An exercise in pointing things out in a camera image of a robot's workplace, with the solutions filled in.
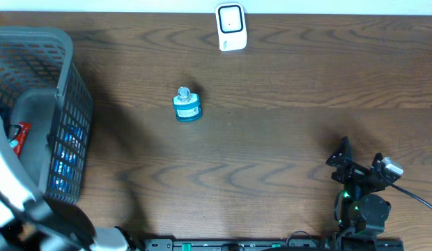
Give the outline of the red snack packet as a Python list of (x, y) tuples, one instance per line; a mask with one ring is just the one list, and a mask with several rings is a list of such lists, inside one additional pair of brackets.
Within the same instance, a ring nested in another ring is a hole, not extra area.
[(20, 156), (30, 129), (31, 124), (27, 122), (19, 122), (10, 126), (8, 141), (16, 156)]

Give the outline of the blue Oreo cookie pack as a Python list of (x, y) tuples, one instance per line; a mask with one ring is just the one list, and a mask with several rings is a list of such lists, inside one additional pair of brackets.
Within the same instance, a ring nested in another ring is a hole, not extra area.
[(61, 129), (60, 136), (61, 140), (55, 143), (49, 187), (78, 196), (84, 167), (84, 132), (78, 127), (67, 125)]

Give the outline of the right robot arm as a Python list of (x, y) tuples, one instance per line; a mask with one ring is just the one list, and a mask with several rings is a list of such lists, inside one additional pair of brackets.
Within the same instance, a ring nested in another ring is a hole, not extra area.
[(327, 165), (335, 168), (332, 180), (344, 187), (334, 204), (340, 237), (375, 239), (384, 232), (391, 205), (376, 194), (388, 186), (383, 180), (382, 160), (377, 153), (370, 168), (356, 163), (347, 136), (326, 160)]

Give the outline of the blue mouthwash bottle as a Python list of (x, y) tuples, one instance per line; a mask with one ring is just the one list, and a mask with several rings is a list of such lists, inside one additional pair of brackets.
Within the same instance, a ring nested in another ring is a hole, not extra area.
[(192, 93), (189, 88), (182, 86), (177, 95), (172, 99), (177, 121), (191, 122), (202, 117), (201, 101), (197, 93)]

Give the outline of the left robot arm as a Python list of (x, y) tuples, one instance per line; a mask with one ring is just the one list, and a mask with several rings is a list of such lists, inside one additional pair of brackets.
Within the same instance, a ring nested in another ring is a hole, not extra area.
[(94, 227), (75, 205), (45, 197), (11, 149), (0, 116), (0, 250), (144, 250), (120, 227)]

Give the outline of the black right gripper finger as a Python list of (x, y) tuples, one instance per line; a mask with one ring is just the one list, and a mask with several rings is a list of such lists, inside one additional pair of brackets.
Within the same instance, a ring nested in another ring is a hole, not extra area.
[(382, 153), (375, 154), (373, 162), (371, 163), (371, 172), (373, 174), (382, 174), (384, 168), (385, 163), (383, 162)]
[(348, 136), (344, 136), (336, 150), (326, 160), (325, 164), (331, 167), (344, 167), (346, 163), (352, 160), (352, 150)]

